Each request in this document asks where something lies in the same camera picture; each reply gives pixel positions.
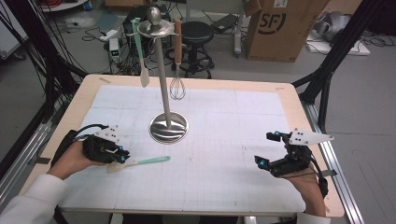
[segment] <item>metal stand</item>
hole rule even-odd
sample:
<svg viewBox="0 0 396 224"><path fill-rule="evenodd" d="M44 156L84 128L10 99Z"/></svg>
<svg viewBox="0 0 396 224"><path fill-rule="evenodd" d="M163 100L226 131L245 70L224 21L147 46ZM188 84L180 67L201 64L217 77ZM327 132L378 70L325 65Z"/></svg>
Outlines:
<svg viewBox="0 0 396 224"><path fill-rule="evenodd" d="M310 105L315 103L315 99L321 92L318 126L324 133L326 133L326 112L332 75L356 41L361 38L364 29L385 1L363 0L320 67L314 73L292 83L297 88L309 82L305 91L300 93L300 100Z"/></svg>
<svg viewBox="0 0 396 224"><path fill-rule="evenodd" d="M151 121L149 133L159 143L173 144L186 136L189 130L187 120L182 115L171 112L169 108L161 38L167 35L174 35L174 25L169 21L161 20L160 10L156 7L151 7L148 9L148 21L140 23L137 31L145 37L154 39L161 94L163 96L164 113L156 116Z"/></svg>

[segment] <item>floor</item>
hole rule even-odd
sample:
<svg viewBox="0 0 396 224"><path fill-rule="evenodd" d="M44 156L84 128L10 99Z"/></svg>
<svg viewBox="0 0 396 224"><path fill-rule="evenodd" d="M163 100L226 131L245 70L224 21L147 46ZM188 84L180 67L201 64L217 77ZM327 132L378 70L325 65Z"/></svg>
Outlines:
<svg viewBox="0 0 396 224"><path fill-rule="evenodd" d="M114 14L118 15L118 20L112 25L118 27L125 12ZM192 16L207 20L202 12ZM81 40L84 35L83 30L63 33L67 48L86 70L93 73L108 71L103 44L84 42ZM291 83L315 71L325 58L325 55L309 53L303 48L295 63L247 61L244 52L239 58L233 55L231 35L216 35L206 48L216 64L212 70L214 79ZM327 133L335 137L332 146L364 222L396 223L396 191L393 190L396 184L393 173L396 168L396 125L393 119L396 114L393 87L396 82L396 47L369 45L367 48L371 51L369 56L347 56L336 70L326 127ZM148 67L154 66L155 63L148 60ZM166 66L166 73L172 73L170 65ZM191 78L205 78L205 74ZM0 63L0 122L3 126L0 130L0 159L43 102L44 92L29 59L9 59ZM107 223L108 220L106 214L66 216L70 223ZM274 218L258 218L260 224L273 221ZM339 217L332 223L349 222L347 217Z"/></svg>

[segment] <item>white sleeve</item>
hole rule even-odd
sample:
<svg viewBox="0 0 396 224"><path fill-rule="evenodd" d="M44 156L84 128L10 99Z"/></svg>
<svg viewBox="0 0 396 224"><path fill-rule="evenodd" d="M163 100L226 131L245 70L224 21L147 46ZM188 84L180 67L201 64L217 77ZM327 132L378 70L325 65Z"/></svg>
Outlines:
<svg viewBox="0 0 396 224"><path fill-rule="evenodd" d="M315 217L306 213L297 213L297 224L330 224L329 217Z"/></svg>
<svg viewBox="0 0 396 224"><path fill-rule="evenodd" d="M64 197L66 184L54 175L39 175L22 195L13 198L0 223L50 223L56 204Z"/></svg>

